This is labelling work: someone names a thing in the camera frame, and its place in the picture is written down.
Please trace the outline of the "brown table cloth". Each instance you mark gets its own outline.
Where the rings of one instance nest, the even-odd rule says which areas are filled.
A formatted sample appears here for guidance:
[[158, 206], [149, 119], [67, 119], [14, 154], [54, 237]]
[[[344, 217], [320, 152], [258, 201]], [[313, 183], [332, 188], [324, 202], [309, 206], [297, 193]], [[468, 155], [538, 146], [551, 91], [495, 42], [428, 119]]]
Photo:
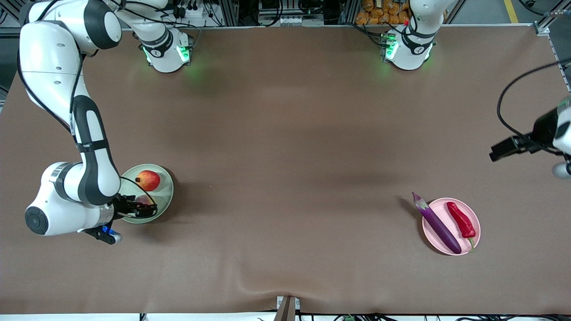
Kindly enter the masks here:
[[[126, 34], [86, 59], [118, 170], [174, 178], [122, 242], [39, 236], [41, 173], [68, 132], [14, 78], [0, 112], [0, 313], [228, 313], [294, 295], [314, 313], [571, 314], [571, 180], [544, 152], [491, 162], [502, 89], [555, 61], [528, 26], [443, 27], [404, 72], [349, 27], [207, 30], [161, 74]], [[412, 192], [455, 198], [481, 236], [439, 252]]]

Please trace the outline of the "metal table edge bracket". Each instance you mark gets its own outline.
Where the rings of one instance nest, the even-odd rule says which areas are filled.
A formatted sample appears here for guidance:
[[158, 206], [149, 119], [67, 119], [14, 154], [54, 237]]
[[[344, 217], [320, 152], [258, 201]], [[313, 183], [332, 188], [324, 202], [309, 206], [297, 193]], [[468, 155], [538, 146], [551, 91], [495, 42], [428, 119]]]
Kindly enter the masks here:
[[277, 313], [273, 321], [298, 321], [300, 299], [294, 296], [277, 297]]

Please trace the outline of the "pink plate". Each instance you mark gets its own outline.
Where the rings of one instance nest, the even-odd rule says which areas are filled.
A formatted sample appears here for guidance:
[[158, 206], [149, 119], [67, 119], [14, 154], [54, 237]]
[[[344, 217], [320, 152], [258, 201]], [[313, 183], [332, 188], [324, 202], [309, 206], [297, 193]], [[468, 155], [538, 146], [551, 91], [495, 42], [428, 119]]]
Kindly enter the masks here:
[[[455, 205], [457, 205], [459, 210], [462, 213], [464, 213], [471, 222], [475, 230], [475, 236], [472, 238], [472, 241], [469, 241], [467, 238], [462, 236], [462, 232], [459, 229], [457, 222], [448, 211], [447, 203], [449, 202], [455, 203]], [[430, 244], [432, 244], [434, 248], [436, 248], [439, 252], [452, 256], [465, 255], [471, 252], [471, 250], [476, 248], [476, 246], [479, 244], [480, 241], [481, 228], [480, 228], [479, 218], [477, 217], [473, 209], [469, 207], [469, 205], [455, 198], [438, 198], [431, 201], [429, 203], [429, 206], [435, 212], [437, 217], [441, 219], [445, 227], [448, 228], [451, 234], [455, 237], [455, 239], [459, 243], [461, 252], [455, 254], [453, 251], [451, 251], [450, 248], [448, 248], [448, 246], [439, 238], [439, 236], [436, 234], [436, 232], [430, 226], [430, 224], [424, 218], [422, 218], [423, 232], [426, 235], [428, 242], [430, 242]]]

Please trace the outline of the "white power strip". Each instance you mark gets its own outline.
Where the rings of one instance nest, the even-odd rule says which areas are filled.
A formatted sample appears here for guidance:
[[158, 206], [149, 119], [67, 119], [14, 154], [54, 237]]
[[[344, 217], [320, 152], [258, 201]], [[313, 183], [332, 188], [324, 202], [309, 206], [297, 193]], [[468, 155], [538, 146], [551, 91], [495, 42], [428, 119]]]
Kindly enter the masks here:
[[201, 0], [172, 0], [175, 19], [202, 18], [204, 15]]

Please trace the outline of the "purple eggplant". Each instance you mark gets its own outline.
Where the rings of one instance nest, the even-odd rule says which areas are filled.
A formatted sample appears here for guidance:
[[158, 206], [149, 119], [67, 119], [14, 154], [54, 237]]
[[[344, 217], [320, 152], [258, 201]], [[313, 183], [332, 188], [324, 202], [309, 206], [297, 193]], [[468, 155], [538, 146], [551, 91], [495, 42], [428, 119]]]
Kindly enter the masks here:
[[451, 251], [453, 254], [461, 254], [462, 248], [459, 242], [450, 232], [447, 226], [441, 221], [441, 219], [436, 215], [434, 210], [426, 203], [426, 201], [420, 197], [420, 195], [412, 192], [413, 202], [418, 209], [419, 213], [426, 220], [428, 225], [432, 227], [440, 241]]

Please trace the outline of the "red chili pepper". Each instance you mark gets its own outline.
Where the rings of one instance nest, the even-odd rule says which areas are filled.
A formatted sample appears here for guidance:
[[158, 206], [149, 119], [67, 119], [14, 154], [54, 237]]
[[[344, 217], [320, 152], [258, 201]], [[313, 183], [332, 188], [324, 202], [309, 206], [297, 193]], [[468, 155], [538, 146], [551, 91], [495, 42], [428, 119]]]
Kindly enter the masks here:
[[469, 241], [471, 246], [470, 252], [472, 252], [475, 248], [474, 237], [476, 236], [476, 230], [471, 220], [454, 202], [447, 202], [446, 207], [451, 217], [455, 220], [462, 237]]

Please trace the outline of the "light green plate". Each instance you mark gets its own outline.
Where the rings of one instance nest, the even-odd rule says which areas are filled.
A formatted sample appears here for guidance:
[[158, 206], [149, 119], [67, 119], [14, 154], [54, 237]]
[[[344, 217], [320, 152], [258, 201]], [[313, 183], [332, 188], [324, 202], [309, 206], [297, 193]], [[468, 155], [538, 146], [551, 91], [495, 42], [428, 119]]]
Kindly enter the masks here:
[[[158, 173], [161, 177], [161, 184], [157, 189], [151, 192], [145, 192], [140, 187], [138, 187], [134, 181], [138, 173], [143, 170], [152, 170]], [[163, 167], [146, 163], [138, 166], [134, 166], [128, 169], [122, 175], [120, 194], [127, 196], [141, 196], [149, 193], [151, 198], [155, 201], [157, 205], [157, 213], [154, 217], [147, 219], [135, 219], [130, 217], [123, 217], [123, 221], [132, 224], [144, 224], [157, 220], [161, 214], [163, 214], [169, 207], [174, 194], [174, 183], [170, 173]]]

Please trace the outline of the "aluminium frame post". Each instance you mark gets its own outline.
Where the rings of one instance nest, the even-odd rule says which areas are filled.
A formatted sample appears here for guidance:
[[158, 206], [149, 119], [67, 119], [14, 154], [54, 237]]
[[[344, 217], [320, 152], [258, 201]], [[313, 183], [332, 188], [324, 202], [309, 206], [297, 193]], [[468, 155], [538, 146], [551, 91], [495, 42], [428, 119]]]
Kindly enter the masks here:
[[219, 0], [224, 26], [237, 27], [239, 21], [240, 0]]

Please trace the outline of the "aluminium frame profile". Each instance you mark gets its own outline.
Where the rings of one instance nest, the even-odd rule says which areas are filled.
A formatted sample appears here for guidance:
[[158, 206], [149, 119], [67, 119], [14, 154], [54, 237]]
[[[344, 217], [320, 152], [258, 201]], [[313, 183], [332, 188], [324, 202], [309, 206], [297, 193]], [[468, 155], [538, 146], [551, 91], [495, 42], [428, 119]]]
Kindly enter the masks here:
[[545, 12], [544, 16], [539, 21], [534, 22], [536, 35], [548, 35], [550, 33], [549, 26], [553, 24], [555, 20], [566, 16], [571, 16], [571, 9], [558, 9]]

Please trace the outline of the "red apple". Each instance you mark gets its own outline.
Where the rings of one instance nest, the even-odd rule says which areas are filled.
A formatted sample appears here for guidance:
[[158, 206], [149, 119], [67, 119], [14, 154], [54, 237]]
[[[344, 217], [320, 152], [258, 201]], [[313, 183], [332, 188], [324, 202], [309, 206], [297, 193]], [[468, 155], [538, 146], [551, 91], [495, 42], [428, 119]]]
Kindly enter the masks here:
[[152, 170], [143, 170], [137, 174], [134, 179], [135, 183], [145, 192], [154, 191], [161, 184], [161, 177]]

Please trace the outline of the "bag of orange snacks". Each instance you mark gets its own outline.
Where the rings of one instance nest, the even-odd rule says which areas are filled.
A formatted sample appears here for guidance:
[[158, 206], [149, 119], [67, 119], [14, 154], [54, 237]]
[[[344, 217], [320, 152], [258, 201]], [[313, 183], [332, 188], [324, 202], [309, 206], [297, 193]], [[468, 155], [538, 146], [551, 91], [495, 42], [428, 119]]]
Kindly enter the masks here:
[[360, 0], [357, 25], [407, 25], [412, 11], [408, 0]]

